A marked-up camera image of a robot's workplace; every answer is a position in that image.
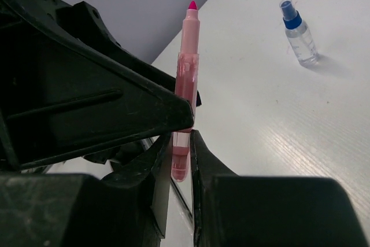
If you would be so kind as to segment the pink highlighter pen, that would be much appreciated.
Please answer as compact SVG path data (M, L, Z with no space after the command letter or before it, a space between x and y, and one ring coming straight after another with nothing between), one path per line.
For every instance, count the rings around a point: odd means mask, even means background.
M195 1L191 1L182 24L182 38L177 58L175 94L190 103L192 117L195 116L197 104L199 30L198 7ZM184 181L188 173L191 130L192 128L190 127L172 134L171 175L177 182Z

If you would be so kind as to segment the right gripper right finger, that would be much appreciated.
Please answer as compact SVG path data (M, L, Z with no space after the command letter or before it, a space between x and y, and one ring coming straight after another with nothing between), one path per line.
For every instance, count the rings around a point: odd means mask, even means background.
M368 246L334 179L239 176L190 135L195 246Z

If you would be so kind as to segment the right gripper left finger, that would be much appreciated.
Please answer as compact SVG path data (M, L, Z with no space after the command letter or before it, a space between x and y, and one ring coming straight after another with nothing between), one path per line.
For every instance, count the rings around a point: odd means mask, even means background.
M98 179L1 174L2 246L159 246L165 237L170 136Z

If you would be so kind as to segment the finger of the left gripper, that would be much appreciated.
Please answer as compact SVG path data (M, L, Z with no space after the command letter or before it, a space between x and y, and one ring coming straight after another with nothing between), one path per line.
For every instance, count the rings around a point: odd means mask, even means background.
M175 78L127 52L109 32L98 10L89 3L82 1L70 5L62 0L36 2L74 38L167 90L175 90Z
M1 159L20 170L193 124L189 103L62 30L34 0L1 0Z

